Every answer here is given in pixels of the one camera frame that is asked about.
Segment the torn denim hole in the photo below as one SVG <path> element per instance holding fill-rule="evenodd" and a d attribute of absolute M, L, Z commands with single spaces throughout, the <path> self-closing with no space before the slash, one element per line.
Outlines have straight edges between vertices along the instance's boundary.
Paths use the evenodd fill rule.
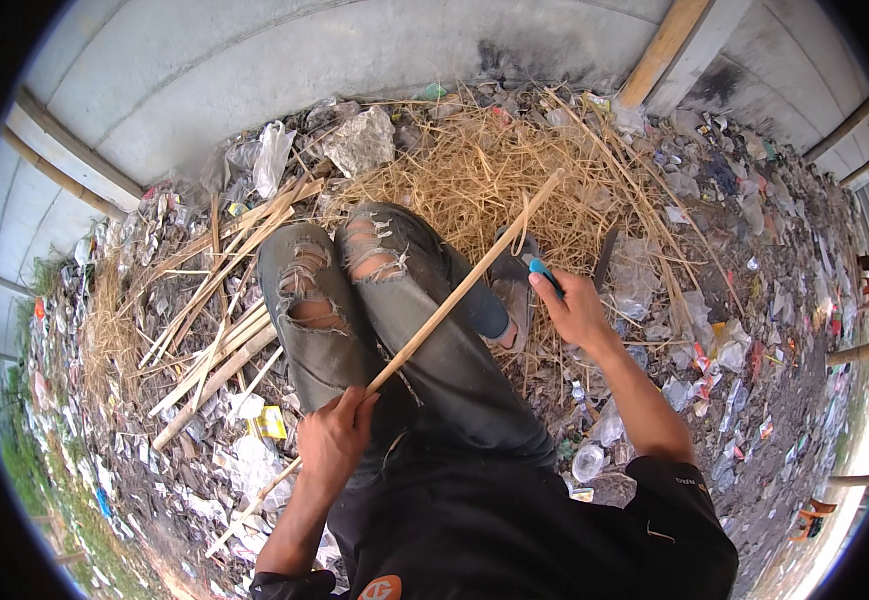
<path fill-rule="evenodd" d="M 317 286 L 314 273 L 331 267 L 331 254 L 320 244 L 300 239 L 294 260 L 284 268 L 278 285 L 279 318 L 307 330 L 351 335 L 337 304 Z"/>
<path fill-rule="evenodd" d="M 386 230 L 391 225 L 387 221 L 368 220 L 356 217 L 345 227 L 348 234 L 345 244 L 345 269 L 349 277 L 356 283 L 377 283 L 400 279 L 407 271 L 407 248 L 397 255 L 397 251 L 380 245 L 380 238 L 393 235 Z M 364 262 L 371 257 L 384 255 L 387 259 L 376 258 L 371 261 L 374 269 L 367 274 L 358 272 Z"/>

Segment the concrete wall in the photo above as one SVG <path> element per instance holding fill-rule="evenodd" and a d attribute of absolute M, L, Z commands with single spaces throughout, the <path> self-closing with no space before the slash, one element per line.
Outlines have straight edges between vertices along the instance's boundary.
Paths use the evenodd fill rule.
<path fill-rule="evenodd" d="M 23 83 L 141 185 L 185 152 L 334 93 L 391 95 L 434 81 L 569 80 L 617 88 L 670 0 L 81 0 Z M 869 93 L 812 0 L 753 0 L 685 103 L 804 150 Z M 821 162 L 869 158 L 869 122 Z M 0 277 L 69 253 L 92 218 L 0 144 Z M 13 295 L 0 288 L 0 352 Z"/>
<path fill-rule="evenodd" d="M 805 151 L 869 95 L 869 83 L 820 6 L 754 0 L 682 104 L 724 113 Z M 869 116 L 817 162 L 837 179 L 869 160 Z M 853 187 L 864 185 L 869 176 Z"/>

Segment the sandal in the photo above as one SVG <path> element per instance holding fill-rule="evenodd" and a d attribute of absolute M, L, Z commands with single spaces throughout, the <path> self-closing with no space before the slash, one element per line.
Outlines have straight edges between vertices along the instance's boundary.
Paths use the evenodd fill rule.
<path fill-rule="evenodd" d="M 498 229 L 495 233 L 495 242 L 507 231 L 507 227 L 508 225 L 504 225 Z M 524 236 L 524 246 L 521 248 L 520 257 L 511 254 L 517 244 L 516 240 L 511 244 L 511 249 L 502 252 L 488 268 L 488 286 L 504 305 L 508 317 L 518 328 L 513 345 L 509 349 L 504 348 L 506 353 L 512 354 L 524 351 L 524 347 L 527 346 L 531 319 L 534 317 L 535 299 L 534 288 L 527 282 L 529 273 L 527 265 L 532 258 L 541 257 L 538 242 L 530 232 Z M 498 338 L 490 341 L 497 343 L 506 333 L 507 330 Z"/>

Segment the dry grass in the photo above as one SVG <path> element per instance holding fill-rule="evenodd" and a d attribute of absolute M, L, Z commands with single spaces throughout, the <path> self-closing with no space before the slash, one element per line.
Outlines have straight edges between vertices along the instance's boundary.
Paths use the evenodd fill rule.
<path fill-rule="evenodd" d="M 119 250 L 98 261 L 95 269 L 91 312 L 85 320 L 83 388 L 90 398 L 106 402 L 111 393 L 109 378 L 116 380 L 123 401 L 136 401 L 139 378 L 134 376 L 140 357 L 141 339 L 131 314 L 118 314 L 124 298 L 117 271 Z"/>
<path fill-rule="evenodd" d="M 552 98 L 543 102 L 558 107 Z M 597 143 L 594 136 L 608 126 L 593 112 L 572 108 L 583 125 L 566 119 L 566 126 L 552 127 L 510 119 L 474 102 L 464 102 L 456 114 L 437 121 L 423 118 L 415 104 L 405 106 L 427 148 L 354 181 L 329 207 L 326 223 L 336 224 L 340 213 L 363 200 L 397 202 L 427 219 L 474 263 L 493 244 L 498 227 L 511 223 L 525 198 L 562 168 L 563 182 L 529 225 L 548 266 L 592 274 L 604 236 L 615 226 L 628 236 L 649 237 L 678 260 L 680 251 L 657 213 L 665 203 L 662 192 L 641 162 L 618 147 L 611 147 L 611 157 L 608 146 Z M 619 164 L 631 179 L 623 176 Z M 660 276 L 657 260 L 651 262 Z M 609 294 L 602 300 L 614 310 Z M 559 340 L 544 306 L 539 306 L 526 354 L 560 356 Z"/>

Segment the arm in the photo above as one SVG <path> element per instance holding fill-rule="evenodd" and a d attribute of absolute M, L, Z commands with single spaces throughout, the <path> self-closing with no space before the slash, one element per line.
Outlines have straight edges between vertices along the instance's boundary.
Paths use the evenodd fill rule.
<path fill-rule="evenodd" d="M 328 510 L 371 438 L 371 414 L 377 401 L 376 393 L 366 398 L 364 388 L 352 386 L 298 424 L 298 453 L 304 468 L 278 526 L 261 548 L 258 572 L 297 578 L 311 570 Z"/>
<path fill-rule="evenodd" d="M 558 298 L 554 286 L 538 272 L 530 275 L 531 285 L 548 307 L 554 327 L 564 341 L 580 345 L 604 371 L 634 449 L 643 456 L 693 465 L 694 448 L 688 427 L 609 326 L 594 282 L 565 270 L 552 271 L 564 290 L 563 299 Z"/>

